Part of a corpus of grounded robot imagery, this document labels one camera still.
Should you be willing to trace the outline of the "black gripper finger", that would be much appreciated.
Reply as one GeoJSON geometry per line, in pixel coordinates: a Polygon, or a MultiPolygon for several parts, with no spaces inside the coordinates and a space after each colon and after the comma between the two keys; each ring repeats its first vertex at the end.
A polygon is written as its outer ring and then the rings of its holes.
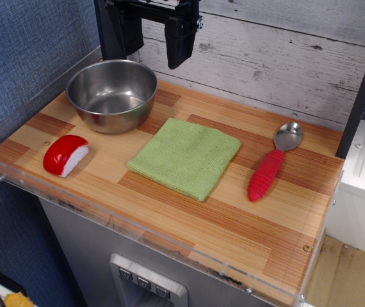
{"type": "Polygon", "coordinates": [[[109,6],[108,12],[120,49],[135,53],[142,48],[142,18],[125,7],[109,6]]]}
{"type": "Polygon", "coordinates": [[[191,57],[197,21],[169,17],[165,23],[166,55],[169,69],[176,69],[191,57]]]}

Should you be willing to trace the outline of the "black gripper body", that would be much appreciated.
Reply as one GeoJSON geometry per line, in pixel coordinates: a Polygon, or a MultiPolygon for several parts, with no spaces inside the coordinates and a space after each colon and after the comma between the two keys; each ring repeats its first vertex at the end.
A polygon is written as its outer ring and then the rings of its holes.
{"type": "Polygon", "coordinates": [[[106,7],[113,22],[123,32],[141,31],[142,19],[164,25],[176,21],[183,34],[197,33],[203,28],[199,1],[178,1],[173,8],[152,4],[151,1],[106,1],[106,7]]]}

